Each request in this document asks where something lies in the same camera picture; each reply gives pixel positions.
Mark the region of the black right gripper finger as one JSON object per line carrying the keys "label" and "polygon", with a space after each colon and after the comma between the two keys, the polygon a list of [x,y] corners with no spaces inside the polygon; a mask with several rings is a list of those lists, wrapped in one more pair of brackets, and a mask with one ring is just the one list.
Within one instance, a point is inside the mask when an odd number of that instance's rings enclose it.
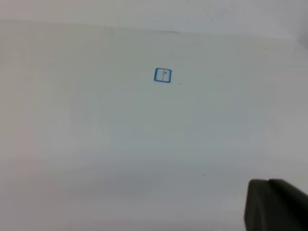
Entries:
{"label": "black right gripper finger", "polygon": [[308,195],[281,179],[250,180],[244,223],[247,231],[306,231]]}

